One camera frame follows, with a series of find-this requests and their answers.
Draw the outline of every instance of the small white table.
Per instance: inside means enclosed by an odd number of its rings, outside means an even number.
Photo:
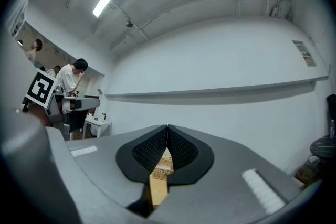
[[[111,133],[111,128],[112,128],[112,122],[110,121],[101,121],[101,120],[97,120],[95,121],[95,117],[93,116],[88,116],[86,117],[85,119],[85,123],[84,123],[84,127],[83,127],[83,138],[85,138],[85,133],[86,133],[86,125],[87,124],[91,124],[91,125],[95,125],[98,127],[98,133],[97,133],[97,137],[100,137],[101,135],[101,127],[102,126],[106,126],[108,125],[108,128],[109,128],[109,134]]]

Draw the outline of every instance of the ceiling light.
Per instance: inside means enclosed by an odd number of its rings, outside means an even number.
[[[92,13],[98,18],[101,12],[104,10],[107,4],[109,4],[110,1],[111,0],[100,0]]]

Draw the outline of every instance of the bottle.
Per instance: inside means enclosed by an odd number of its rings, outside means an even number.
[[[330,138],[334,138],[335,137],[335,121],[331,120],[331,124],[330,124]]]

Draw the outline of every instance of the black mesh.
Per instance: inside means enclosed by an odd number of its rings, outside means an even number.
[[[167,148],[167,129],[152,136],[132,150],[136,161],[152,172]]]
[[[168,130],[168,150],[172,155],[174,170],[178,170],[193,162],[198,155],[198,149],[185,138]]]

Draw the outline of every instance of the black hair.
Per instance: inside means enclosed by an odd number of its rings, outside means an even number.
[[[83,71],[85,71],[85,70],[87,70],[88,69],[88,63],[84,60],[84,59],[82,59],[82,58],[80,58],[80,59],[78,59],[76,62],[74,62],[73,64],[72,64],[77,70],[80,70],[80,69],[82,69]]]
[[[36,48],[36,51],[40,51],[42,50],[42,46],[43,46],[43,43],[40,39],[36,39],[36,44],[37,44],[37,48]]]

